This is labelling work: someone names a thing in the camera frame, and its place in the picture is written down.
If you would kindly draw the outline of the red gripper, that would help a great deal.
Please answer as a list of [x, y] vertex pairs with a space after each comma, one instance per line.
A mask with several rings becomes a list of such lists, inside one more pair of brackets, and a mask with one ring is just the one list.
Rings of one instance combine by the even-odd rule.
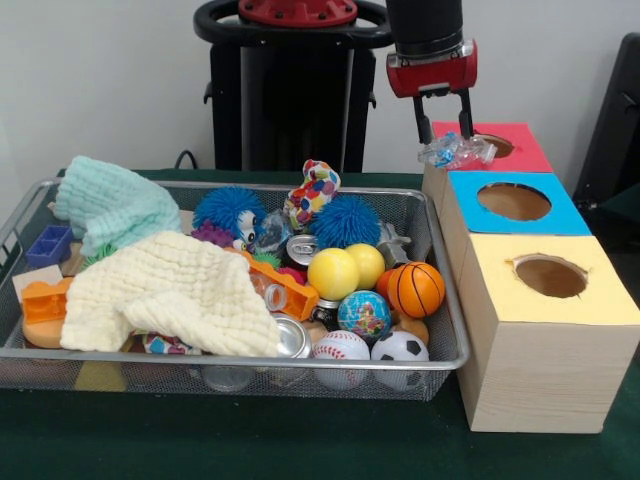
[[461, 136], [469, 140], [474, 133], [469, 88], [475, 86], [478, 47], [465, 40], [455, 49], [422, 59], [410, 59], [399, 53], [387, 55], [386, 72], [391, 89], [398, 98], [413, 98], [419, 142], [429, 144], [429, 118], [422, 95], [456, 93], [461, 101], [458, 115]]

